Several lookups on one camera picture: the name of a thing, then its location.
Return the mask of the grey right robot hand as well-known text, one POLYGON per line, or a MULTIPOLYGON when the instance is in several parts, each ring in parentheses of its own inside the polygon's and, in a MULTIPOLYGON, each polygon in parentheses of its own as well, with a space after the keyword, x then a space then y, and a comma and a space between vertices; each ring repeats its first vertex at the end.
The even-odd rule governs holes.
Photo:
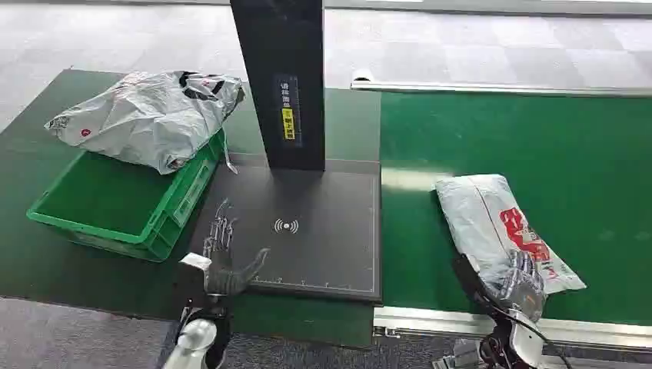
POLYGON ((511 249, 507 255, 506 260, 484 272, 484 282, 504 306, 521 311, 536 323, 547 299, 544 279, 530 253, 511 249))

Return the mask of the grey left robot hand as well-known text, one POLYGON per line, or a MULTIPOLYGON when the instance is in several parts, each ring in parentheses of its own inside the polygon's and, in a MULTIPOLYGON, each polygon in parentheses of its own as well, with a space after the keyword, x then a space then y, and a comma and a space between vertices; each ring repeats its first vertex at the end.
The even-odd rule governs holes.
POLYGON ((232 296, 243 292, 263 268, 270 248, 261 248, 245 267, 232 267, 231 246, 237 218, 228 217, 232 205, 228 198, 217 207, 208 236, 203 240, 202 255, 211 261, 205 277, 209 295, 232 296))

